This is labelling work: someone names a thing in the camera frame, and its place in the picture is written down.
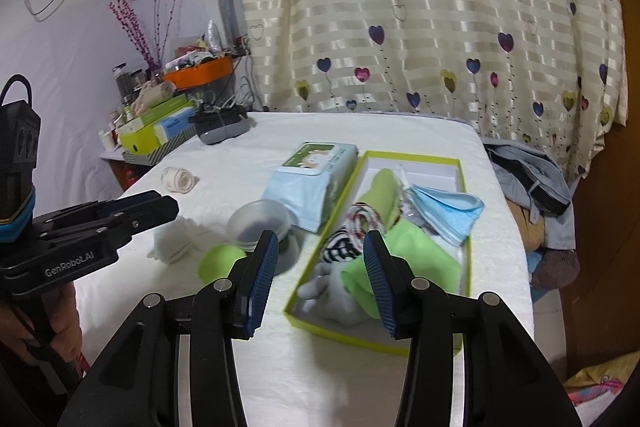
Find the heart-patterned curtain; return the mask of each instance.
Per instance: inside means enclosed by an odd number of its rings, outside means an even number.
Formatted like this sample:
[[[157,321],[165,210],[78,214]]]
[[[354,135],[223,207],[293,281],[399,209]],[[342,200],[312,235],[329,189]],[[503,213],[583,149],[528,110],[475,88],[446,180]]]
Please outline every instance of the heart-patterned curtain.
[[[585,175],[625,122],[619,0],[242,0],[268,110],[412,111]]]

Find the orange container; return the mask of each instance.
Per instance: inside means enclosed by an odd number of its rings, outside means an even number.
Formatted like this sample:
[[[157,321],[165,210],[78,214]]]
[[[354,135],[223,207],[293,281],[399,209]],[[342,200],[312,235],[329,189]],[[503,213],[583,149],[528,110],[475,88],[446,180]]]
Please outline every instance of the orange container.
[[[222,76],[233,73],[233,71],[234,65],[231,61],[231,56],[227,55],[193,68],[165,73],[164,79],[174,83],[176,89],[189,89],[190,87],[209,84]]]

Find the human hand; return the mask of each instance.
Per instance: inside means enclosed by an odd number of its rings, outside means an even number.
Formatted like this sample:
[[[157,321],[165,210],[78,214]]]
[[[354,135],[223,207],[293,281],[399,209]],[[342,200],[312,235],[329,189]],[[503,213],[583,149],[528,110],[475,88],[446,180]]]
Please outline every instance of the human hand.
[[[25,322],[33,328],[32,322],[22,314]],[[51,341],[65,362],[70,362],[80,355],[82,349],[82,330],[80,316],[76,309],[76,289],[73,283],[60,287],[60,297],[50,316],[51,328],[56,336]],[[34,361],[27,351],[25,341],[33,340],[29,331],[20,323],[8,304],[0,303],[0,342],[11,349],[27,363]]]

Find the open cardboard box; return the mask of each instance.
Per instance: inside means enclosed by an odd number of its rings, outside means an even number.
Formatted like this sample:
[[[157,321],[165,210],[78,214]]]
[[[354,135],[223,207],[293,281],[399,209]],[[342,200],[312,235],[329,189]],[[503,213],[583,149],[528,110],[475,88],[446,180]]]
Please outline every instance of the open cardboard box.
[[[376,351],[396,355],[408,355],[410,341],[394,340],[389,336],[385,328],[382,327],[380,320],[367,319],[359,325],[346,328],[338,322],[324,319],[309,312],[306,309],[308,305],[305,304],[307,301],[301,301],[296,294],[299,286],[307,282],[311,276],[314,267],[318,263],[324,242],[341,226],[348,208],[358,201],[358,198],[369,189],[373,176],[384,168],[398,172],[399,167],[404,169],[407,180],[410,183],[452,192],[465,192],[465,182],[459,160],[438,156],[382,151],[365,152],[364,155],[359,158],[353,173],[337,201],[334,211],[322,229],[318,247],[311,255],[300,280],[298,280],[296,288],[287,302],[284,314],[292,326],[345,344],[367,347]],[[439,244],[446,245],[440,238],[438,239]],[[458,293],[463,296],[468,296],[470,288],[470,239],[467,238],[461,248],[456,249],[449,246],[449,248],[445,247],[445,250],[456,257],[461,264],[462,275]]]

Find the silver bolt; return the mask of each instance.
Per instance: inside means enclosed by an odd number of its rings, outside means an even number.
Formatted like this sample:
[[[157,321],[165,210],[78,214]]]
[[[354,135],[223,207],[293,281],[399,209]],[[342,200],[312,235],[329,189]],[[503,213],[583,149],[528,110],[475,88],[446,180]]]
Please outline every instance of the silver bolt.
[[[482,300],[486,303],[489,304],[489,306],[497,306],[498,304],[500,304],[500,298],[495,294],[495,293],[485,293],[482,296]]]
[[[413,286],[417,290],[426,290],[429,286],[429,280],[424,277],[414,277],[411,280],[411,286]]]
[[[213,289],[219,292],[226,292],[233,285],[229,279],[218,279],[213,283]]]
[[[153,308],[160,303],[160,296],[157,293],[149,293],[149,295],[146,295],[145,298],[142,299],[142,303],[147,308]]]

